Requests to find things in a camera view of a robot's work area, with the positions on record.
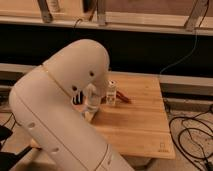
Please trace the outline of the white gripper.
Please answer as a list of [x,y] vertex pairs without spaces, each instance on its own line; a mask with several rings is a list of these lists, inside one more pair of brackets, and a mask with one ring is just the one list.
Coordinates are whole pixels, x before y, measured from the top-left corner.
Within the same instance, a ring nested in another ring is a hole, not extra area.
[[99,110],[101,104],[101,95],[98,93],[97,88],[93,84],[89,84],[84,89],[83,94],[86,97],[86,110],[90,114],[94,115]]

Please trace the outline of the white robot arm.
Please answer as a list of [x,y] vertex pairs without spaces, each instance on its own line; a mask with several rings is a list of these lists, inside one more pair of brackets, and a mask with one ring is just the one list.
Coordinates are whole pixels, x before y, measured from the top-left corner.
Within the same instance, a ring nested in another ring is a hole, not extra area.
[[71,104],[89,85],[103,97],[108,67],[103,45],[81,39],[28,72],[10,92],[18,123],[62,171],[134,171]]

